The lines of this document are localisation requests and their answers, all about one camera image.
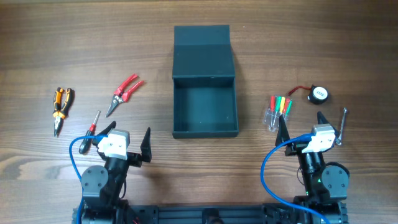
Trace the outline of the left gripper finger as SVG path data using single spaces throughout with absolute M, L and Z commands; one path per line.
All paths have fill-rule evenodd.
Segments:
M 103 137 L 107 136 L 109 132 L 116 127 L 116 122 L 111 122 L 104 130 L 102 130 L 99 134 L 95 136 L 92 140 L 92 145 L 97 146 Z
M 141 161 L 142 162 L 151 162 L 152 160 L 152 151 L 150 146 L 150 127 L 147 128 L 144 139 L 141 143 Z

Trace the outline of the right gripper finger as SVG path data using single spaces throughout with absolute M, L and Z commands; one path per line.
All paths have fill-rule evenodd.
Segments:
M 317 121 L 318 124 L 330 124 L 330 122 L 325 118 L 325 116 L 323 115 L 323 113 L 321 111 L 317 112 Z M 335 132 L 335 136 L 338 137 L 339 136 L 339 131 L 334 127 L 331 126 Z
M 285 119 L 283 115 L 279 116 L 279 127 L 278 127 L 278 133 L 277 137 L 275 140 L 275 146 L 278 146 L 282 144 L 285 141 L 288 141 L 290 139 L 289 132 L 285 123 Z

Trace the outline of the black round tape measure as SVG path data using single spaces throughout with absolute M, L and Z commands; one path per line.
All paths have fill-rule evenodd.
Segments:
M 312 85 L 311 87 L 296 86 L 295 88 L 293 88 L 292 90 L 290 90 L 288 92 L 288 95 L 290 96 L 298 89 L 308 90 L 309 93 L 308 93 L 307 99 L 309 102 L 313 103 L 314 105 L 323 104 L 324 102 L 326 102 L 328 100 L 328 97 L 329 97 L 329 92 L 326 88 L 324 88 L 322 86 L 315 86 L 315 85 Z

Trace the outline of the silver metal wrench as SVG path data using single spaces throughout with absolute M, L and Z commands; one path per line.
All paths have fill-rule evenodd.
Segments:
M 338 137 L 336 138 L 336 144 L 341 146 L 342 145 L 342 140 L 343 140 L 343 131 L 344 131 L 344 127 L 345 127 L 345 121 L 346 121 L 346 115 L 348 113 L 347 108 L 343 108 L 343 115 L 342 115 L 342 119 L 341 119 L 341 125 L 340 125 L 340 132 Z

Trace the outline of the clear case coloured screwdrivers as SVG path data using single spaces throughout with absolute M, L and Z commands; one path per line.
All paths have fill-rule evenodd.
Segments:
M 279 118 L 282 116 L 287 122 L 291 112 L 293 100 L 284 96 L 272 95 L 269 106 L 265 111 L 263 123 L 268 126 L 270 132 L 279 128 Z

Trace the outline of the red handled snips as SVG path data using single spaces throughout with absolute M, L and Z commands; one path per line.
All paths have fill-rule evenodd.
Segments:
M 144 80 L 138 81 L 137 83 L 133 84 L 133 86 L 126 90 L 127 86 L 131 84 L 135 79 L 137 79 L 138 76 L 136 73 L 133 73 L 130 77 L 125 79 L 122 84 L 120 84 L 117 89 L 113 93 L 113 97 L 110 103 L 110 106 L 108 108 L 108 111 L 106 113 L 106 117 L 109 117 L 113 111 L 123 103 L 126 103 L 129 101 L 131 95 L 138 89 L 140 88 L 143 84 L 145 84 Z

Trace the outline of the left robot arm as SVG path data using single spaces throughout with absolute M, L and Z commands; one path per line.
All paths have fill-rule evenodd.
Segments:
M 127 150 L 130 134 L 128 131 L 116 129 L 115 121 L 97 135 L 74 139 L 69 150 L 81 139 L 92 140 L 98 155 L 104 160 L 104 165 L 90 166 L 83 173 L 79 173 L 73 153 L 69 152 L 82 189 L 80 204 L 72 214 L 72 223 L 140 223 L 138 214 L 124 196 L 129 168 L 151 162 L 150 128 L 147 128 L 144 135 L 140 153 Z

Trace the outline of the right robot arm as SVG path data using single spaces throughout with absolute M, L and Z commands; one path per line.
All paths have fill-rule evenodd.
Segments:
M 290 139 L 284 119 L 277 133 L 275 146 Z M 301 168 L 303 185 L 306 195 L 294 197 L 293 204 L 310 208 L 325 216 L 330 223 L 349 223 L 348 209 L 346 204 L 341 202 L 347 198 L 347 189 L 349 187 L 348 169 L 337 163 L 325 163 L 323 153 L 329 151 L 334 146 L 336 134 L 339 132 L 328 122 L 321 111 L 317 113 L 318 126 L 313 128 L 312 133 L 318 132 L 316 128 L 333 128 L 331 137 L 331 147 L 325 151 L 318 152 L 306 151 L 305 148 L 310 141 L 297 141 L 286 145 L 285 156 L 297 156 L 299 168 Z M 299 210 L 288 205 L 276 204 L 275 223 L 326 223 L 323 218 L 312 213 Z

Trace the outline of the orange black pliers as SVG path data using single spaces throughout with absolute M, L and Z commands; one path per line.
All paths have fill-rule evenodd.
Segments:
M 54 136 L 57 137 L 62 129 L 64 119 L 68 116 L 70 107 L 75 98 L 75 92 L 71 88 L 64 90 L 58 87 L 53 96 L 53 117 L 54 121 Z

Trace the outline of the dark green open box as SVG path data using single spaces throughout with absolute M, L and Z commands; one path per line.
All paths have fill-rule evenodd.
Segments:
M 175 139 L 239 133 L 236 71 L 228 25 L 174 28 Z

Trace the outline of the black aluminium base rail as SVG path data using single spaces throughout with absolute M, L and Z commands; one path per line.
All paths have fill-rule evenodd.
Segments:
M 286 206 L 281 203 L 265 203 L 252 206 L 198 206 L 158 207 L 131 206 L 125 210 L 95 212 L 88 208 L 74 209 L 72 223 L 149 223 L 149 224 L 271 224 L 271 223 L 348 223 L 344 203 L 318 207 L 319 214 Z

